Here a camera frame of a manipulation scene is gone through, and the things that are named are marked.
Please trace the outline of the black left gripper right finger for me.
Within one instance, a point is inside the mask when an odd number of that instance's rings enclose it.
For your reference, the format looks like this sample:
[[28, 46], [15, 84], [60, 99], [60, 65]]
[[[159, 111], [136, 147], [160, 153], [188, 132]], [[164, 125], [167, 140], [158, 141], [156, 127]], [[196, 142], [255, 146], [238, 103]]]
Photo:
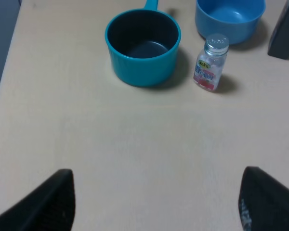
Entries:
[[244, 231], [289, 231], [289, 189], [259, 167], [246, 167], [238, 210]]

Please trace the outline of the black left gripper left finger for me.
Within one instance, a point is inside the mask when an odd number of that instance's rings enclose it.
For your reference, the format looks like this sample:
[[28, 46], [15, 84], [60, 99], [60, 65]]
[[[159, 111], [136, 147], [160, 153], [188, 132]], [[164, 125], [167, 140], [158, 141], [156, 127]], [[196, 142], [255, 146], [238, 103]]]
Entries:
[[60, 169], [0, 215], [0, 231], [70, 231], [76, 210], [71, 169]]

